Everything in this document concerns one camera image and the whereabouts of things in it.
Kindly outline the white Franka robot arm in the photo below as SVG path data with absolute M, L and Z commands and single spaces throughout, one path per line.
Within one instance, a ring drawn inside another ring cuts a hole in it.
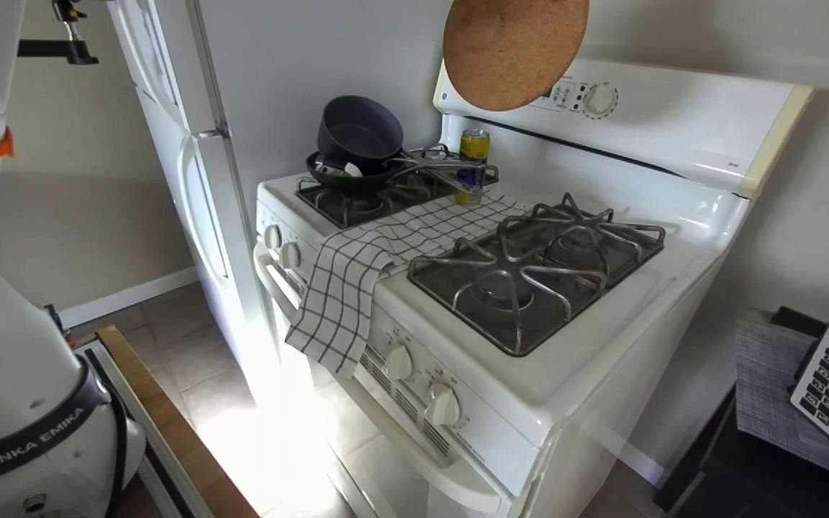
M 24 10 L 0 0 L 0 174 Z M 109 518 L 142 451 L 96 367 L 0 275 L 0 518 Z

